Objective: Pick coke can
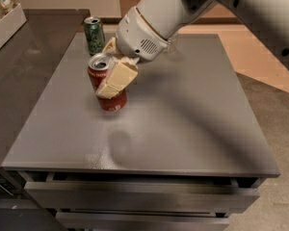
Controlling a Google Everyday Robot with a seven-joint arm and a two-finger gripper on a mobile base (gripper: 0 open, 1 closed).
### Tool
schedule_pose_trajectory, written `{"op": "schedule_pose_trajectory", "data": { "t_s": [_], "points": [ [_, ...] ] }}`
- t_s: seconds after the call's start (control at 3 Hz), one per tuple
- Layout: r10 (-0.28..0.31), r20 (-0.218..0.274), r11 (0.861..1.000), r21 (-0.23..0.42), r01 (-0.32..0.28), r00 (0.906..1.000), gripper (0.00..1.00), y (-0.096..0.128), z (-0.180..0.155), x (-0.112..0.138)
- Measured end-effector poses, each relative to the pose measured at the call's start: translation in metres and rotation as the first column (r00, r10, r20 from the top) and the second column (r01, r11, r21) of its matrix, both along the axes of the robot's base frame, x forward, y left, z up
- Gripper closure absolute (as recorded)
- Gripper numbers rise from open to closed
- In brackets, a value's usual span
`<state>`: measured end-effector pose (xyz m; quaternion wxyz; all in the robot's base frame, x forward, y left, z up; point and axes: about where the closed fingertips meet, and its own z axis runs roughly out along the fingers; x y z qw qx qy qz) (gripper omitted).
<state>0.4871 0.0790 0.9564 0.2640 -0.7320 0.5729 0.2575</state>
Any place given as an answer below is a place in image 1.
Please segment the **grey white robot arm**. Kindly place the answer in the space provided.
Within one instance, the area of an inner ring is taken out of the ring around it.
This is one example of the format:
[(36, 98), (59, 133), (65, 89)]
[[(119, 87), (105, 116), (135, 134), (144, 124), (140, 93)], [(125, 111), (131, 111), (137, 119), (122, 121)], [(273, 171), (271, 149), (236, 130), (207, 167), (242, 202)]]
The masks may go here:
[(244, 24), (289, 71), (289, 0), (140, 0), (104, 51), (152, 62), (178, 30), (217, 10)]

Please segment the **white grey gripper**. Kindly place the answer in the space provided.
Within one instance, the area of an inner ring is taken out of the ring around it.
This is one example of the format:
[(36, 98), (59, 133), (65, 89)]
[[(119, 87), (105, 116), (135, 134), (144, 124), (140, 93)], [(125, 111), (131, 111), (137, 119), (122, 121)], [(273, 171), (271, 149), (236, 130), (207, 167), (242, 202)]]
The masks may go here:
[(115, 60), (95, 94), (106, 99), (117, 96), (137, 77), (139, 59), (143, 63), (152, 62), (166, 47), (167, 42), (132, 7), (119, 23), (116, 37), (111, 37), (102, 50), (112, 55), (120, 52), (126, 57)]

